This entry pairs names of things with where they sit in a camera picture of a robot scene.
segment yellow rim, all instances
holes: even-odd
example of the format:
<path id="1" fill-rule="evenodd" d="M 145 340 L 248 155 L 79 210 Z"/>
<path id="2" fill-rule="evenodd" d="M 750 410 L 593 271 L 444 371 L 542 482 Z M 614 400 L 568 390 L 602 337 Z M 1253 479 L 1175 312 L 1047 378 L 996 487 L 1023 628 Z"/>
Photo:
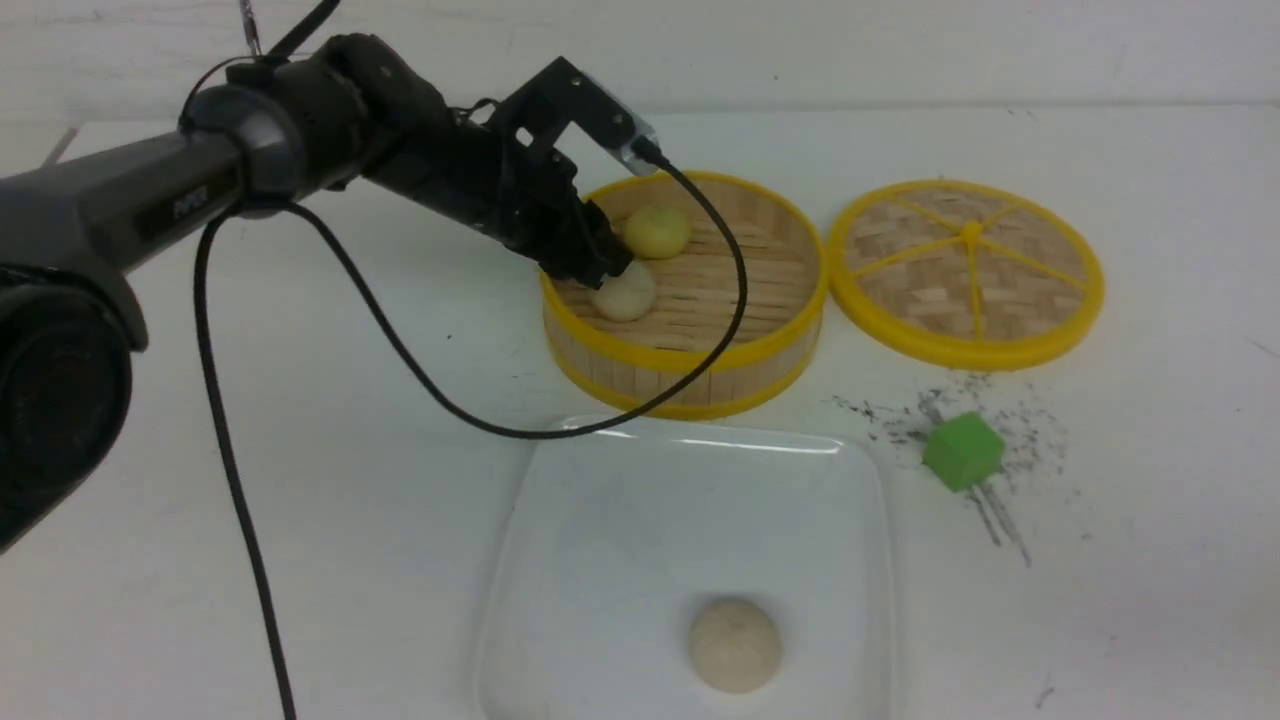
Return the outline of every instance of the yellow rim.
<path id="1" fill-rule="evenodd" d="M 845 270 L 845 241 L 849 238 L 854 223 L 867 208 L 876 202 L 891 200 L 902 192 L 929 188 L 964 190 L 998 197 L 1015 208 L 1034 213 L 1061 232 L 1068 242 L 1071 243 L 1071 247 L 1075 249 L 1084 265 L 1084 283 L 1079 286 L 1084 300 L 1075 315 L 1071 315 L 1066 323 L 1043 336 L 997 343 L 940 336 L 909 325 L 868 297 L 854 277 Z M 1006 211 L 1007 209 L 1001 210 L 997 215 L 984 219 L 983 225 L 993 222 Z M 932 217 L 928 211 L 924 214 Z M 846 208 L 840 214 L 840 218 L 836 219 L 836 224 L 828 236 L 827 251 L 828 263 L 835 268 L 831 273 L 832 295 L 836 296 L 836 301 L 845 310 L 845 314 L 858 327 L 865 331 L 867 334 L 904 355 L 948 368 L 966 370 L 1018 370 L 1053 360 L 1084 340 L 1084 336 L 1088 334 L 1089 328 L 1093 325 L 1093 320 L 1102 310 L 1102 301 L 1106 295 L 1102 265 L 1098 263 L 1097 256 L 1093 255 L 1093 249 L 1089 247 L 1084 238 L 1080 237 L 1080 233 L 1075 232 L 1071 225 L 1029 200 L 995 187 L 968 182 L 915 181 L 891 184 L 864 195 Z M 978 286 L 972 274 L 970 283 L 973 291 L 977 293 Z M 982 322 L 979 315 L 975 315 L 975 322 Z"/>
<path id="2" fill-rule="evenodd" d="M 622 395 L 621 392 L 609 389 L 602 384 L 595 383 L 575 368 L 567 357 L 556 347 L 556 343 L 550 341 L 550 333 L 547 333 L 547 347 L 552 351 L 552 359 L 559 366 L 564 377 L 582 392 L 590 395 L 591 397 L 599 400 L 605 405 L 612 405 L 618 410 L 634 410 L 646 402 L 649 398 L 637 400 L 628 395 Z M 714 420 L 717 418 L 728 418 L 730 415 L 737 415 L 739 413 L 746 413 L 748 410 L 764 405 L 765 402 L 777 397 L 782 391 L 787 389 L 791 383 L 800 378 L 805 368 L 809 366 L 809 361 L 813 360 L 813 352 L 817 350 L 818 345 L 814 343 L 813 347 L 805 352 L 800 363 L 791 369 L 790 373 L 778 378 L 777 382 L 769 387 L 750 395 L 748 397 L 740 397 L 732 402 L 721 402 L 718 405 L 659 405 L 649 416 L 653 418 L 666 418 L 668 420 Z"/>
<path id="3" fill-rule="evenodd" d="M 685 174 L 692 179 L 710 179 L 710 181 L 732 183 L 740 187 L 745 187 L 758 195 L 763 195 L 773 200 L 778 205 L 786 208 L 788 213 L 791 213 L 800 222 L 804 223 L 805 229 L 809 232 L 809 237 L 813 238 L 814 246 L 818 247 L 819 250 L 818 283 L 814 286 L 813 296 L 809 297 L 809 302 L 805 304 L 804 309 L 800 310 L 800 313 L 795 318 L 792 318 L 785 325 L 778 328 L 777 332 L 769 333 L 762 338 L 753 340 L 750 342 L 744 342 L 742 345 L 736 345 L 733 347 L 730 347 L 728 350 L 724 351 L 723 355 L 719 356 L 719 360 L 716 361 L 713 369 L 731 370 L 733 368 L 742 368 L 758 363 L 760 360 L 764 360 L 767 357 L 772 357 L 773 355 L 777 355 L 783 348 L 791 346 L 791 343 L 799 340 L 800 336 L 803 336 L 805 331 L 809 328 L 809 325 L 814 322 L 814 319 L 822 315 L 822 304 L 827 295 L 827 281 L 828 281 L 828 270 L 827 270 L 828 261 L 826 254 L 820 252 L 822 236 L 818 234 L 818 228 L 815 228 L 813 223 L 809 222 L 809 218 L 806 218 L 805 214 L 801 213 L 799 208 L 796 208 L 786 197 L 782 197 L 781 195 L 773 192 L 772 190 L 764 186 L 759 186 L 755 184 L 754 182 L 736 178 L 733 176 L 726 176 L 722 173 L 710 173 L 705 170 L 691 170 Z M 658 182 L 673 182 L 673 181 L 667 174 L 649 176 L 643 178 L 627 178 L 607 184 L 596 190 L 595 192 L 588 195 L 586 199 L 594 200 L 602 195 L 613 192 L 622 187 L 658 183 Z M 705 352 L 680 352 L 676 350 L 657 350 L 653 347 L 645 347 L 643 345 L 630 343 L 625 340 L 600 332 L 593 328 L 591 325 L 586 324 L 581 318 L 570 311 L 568 306 L 564 305 L 564 301 L 561 299 L 559 293 L 556 292 L 556 288 L 552 286 L 550 278 L 543 274 L 540 282 L 543 288 L 543 302 L 545 302 L 547 306 L 550 307 L 552 315 L 556 316 L 556 320 L 575 340 L 581 341 L 584 345 L 586 345 L 595 352 L 599 352 L 602 355 L 605 355 L 613 360 L 618 360 L 627 365 L 644 368 L 648 370 L 657 370 L 659 373 L 687 373 L 689 370 L 696 368 L 698 364 L 707 357 Z M 586 384 L 577 380 L 573 382 L 582 389 L 586 389 Z M 602 389 L 605 393 L 611 392 L 604 388 L 599 389 Z M 590 389 L 588 389 L 588 392 L 590 392 L 591 395 L 594 395 L 600 400 L 604 400 L 603 397 L 600 397 L 600 395 Z M 611 402 L 608 400 L 604 401 L 609 402 L 609 405 L 620 406 L 616 402 Z M 710 416 L 718 418 L 722 415 L 710 415 Z"/>

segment white table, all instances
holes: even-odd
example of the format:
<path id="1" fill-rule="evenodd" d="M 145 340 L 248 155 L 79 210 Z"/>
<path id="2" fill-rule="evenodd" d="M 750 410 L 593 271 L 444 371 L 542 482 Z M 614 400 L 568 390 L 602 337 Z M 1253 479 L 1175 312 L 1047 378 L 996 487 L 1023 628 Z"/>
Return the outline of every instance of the white table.
<path id="1" fill-rule="evenodd" d="M 808 373 L 728 420 L 858 438 L 881 466 L 902 720 L 1274 714 L 1280 111 L 652 119 L 681 165 L 763 182 L 823 228 L 861 192 L 945 174 L 1046 204 L 1102 259 L 1107 305 L 1057 363 L 948 373 L 828 304 Z M 90 126 L 70 154 L 164 129 Z M 562 147 L 582 188 L 622 174 L 581 137 Z M 599 410 L 547 355 L 530 264 L 369 184 L 308 204 L 466 407 L 529 427 Z M 0 557 L 6 716 L 279 714 L 196 361 L 193 250 L 132 277 L 152 347 L 115 451 Z M 301 220 L 229 224 L 212 274 L 219 368 L 301 716 L 470 716 L 472 641 L 530 447 L 472 432 L 420 392 Z M 995 484 L 1030 566 L 920 469 L 914 441 L 892 442 L 931 389 L 952 400 L 945 413 L 980 406 L 1019 438 L 1038 433 L 1012 441 L 1016 469 Z M 850 405 L 863 401 L 874 419 Z"/>
<path id="2" fill-rule="evenodd" d="M 0 177 L 38 168 L 67 128 L 37 124 L 0 124 Z"/>

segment robotic arm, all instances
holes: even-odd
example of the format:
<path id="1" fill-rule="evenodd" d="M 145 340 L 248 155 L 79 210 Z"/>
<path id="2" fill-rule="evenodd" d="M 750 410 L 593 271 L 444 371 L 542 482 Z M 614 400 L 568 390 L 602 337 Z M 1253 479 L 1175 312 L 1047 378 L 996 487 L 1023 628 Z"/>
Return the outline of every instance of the robotic arm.
<path id="1" fill-rule="evenodd" d="M 268 217 L 365 177 L 554 278 L 621 274 L 630 251 L 554 149 L 570 123 L 654 172 L 653 129 L 563 58 L 477 124 L 381 40 L 346 35 L 305 60 L 230 65 L 175 132 L 0 181 L 0 550 L 124 423 L 131 352 L 147 346 L 125 275 L 223 213 Z"/>

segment white wall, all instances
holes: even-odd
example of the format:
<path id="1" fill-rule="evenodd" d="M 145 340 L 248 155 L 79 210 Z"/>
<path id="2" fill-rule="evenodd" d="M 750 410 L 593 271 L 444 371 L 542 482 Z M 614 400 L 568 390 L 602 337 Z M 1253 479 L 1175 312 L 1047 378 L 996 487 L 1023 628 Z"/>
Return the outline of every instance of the white wall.
<path id="1" fill-rule="evenodd" d="M 264 44 L 312 0 L 257 0 Z M 1280 97 L 1280 0 L 348 0 L 451 100 L 558 54 L 639 109 Z M 173 117 L 236 0 L 5 0 L 0 122 Z"/>

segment yellow bun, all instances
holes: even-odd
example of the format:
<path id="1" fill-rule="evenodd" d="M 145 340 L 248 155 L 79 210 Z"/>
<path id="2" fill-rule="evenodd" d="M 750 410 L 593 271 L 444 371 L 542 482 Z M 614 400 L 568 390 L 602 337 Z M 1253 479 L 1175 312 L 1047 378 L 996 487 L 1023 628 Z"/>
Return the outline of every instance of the yellow bun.
<path id="1" fill-rule="evenodd" d="M 694 231 L 689 215 L 671 205 L 645 205 L 627 218 L 622 241 L 637 258 L 666 260 L 684 252 Z"/>
<path id="2" fill-rule="evenodd" d="M 639 320 L 649 313 L 658 299 L 658 283 L 653 273 L 639 260 L 632 260 L 616 278 L 604 278 L 600 290 L 590 293 L 591 305 L 614 323 Z"/>
<path id="3" fill-rule="evenodd" d="M 689 629 L 689 661 L 708 685 L 749 693 L 778 671 L 782 639 L 760 606 L 741 598 L 717 600 L 703 607 Z"/>

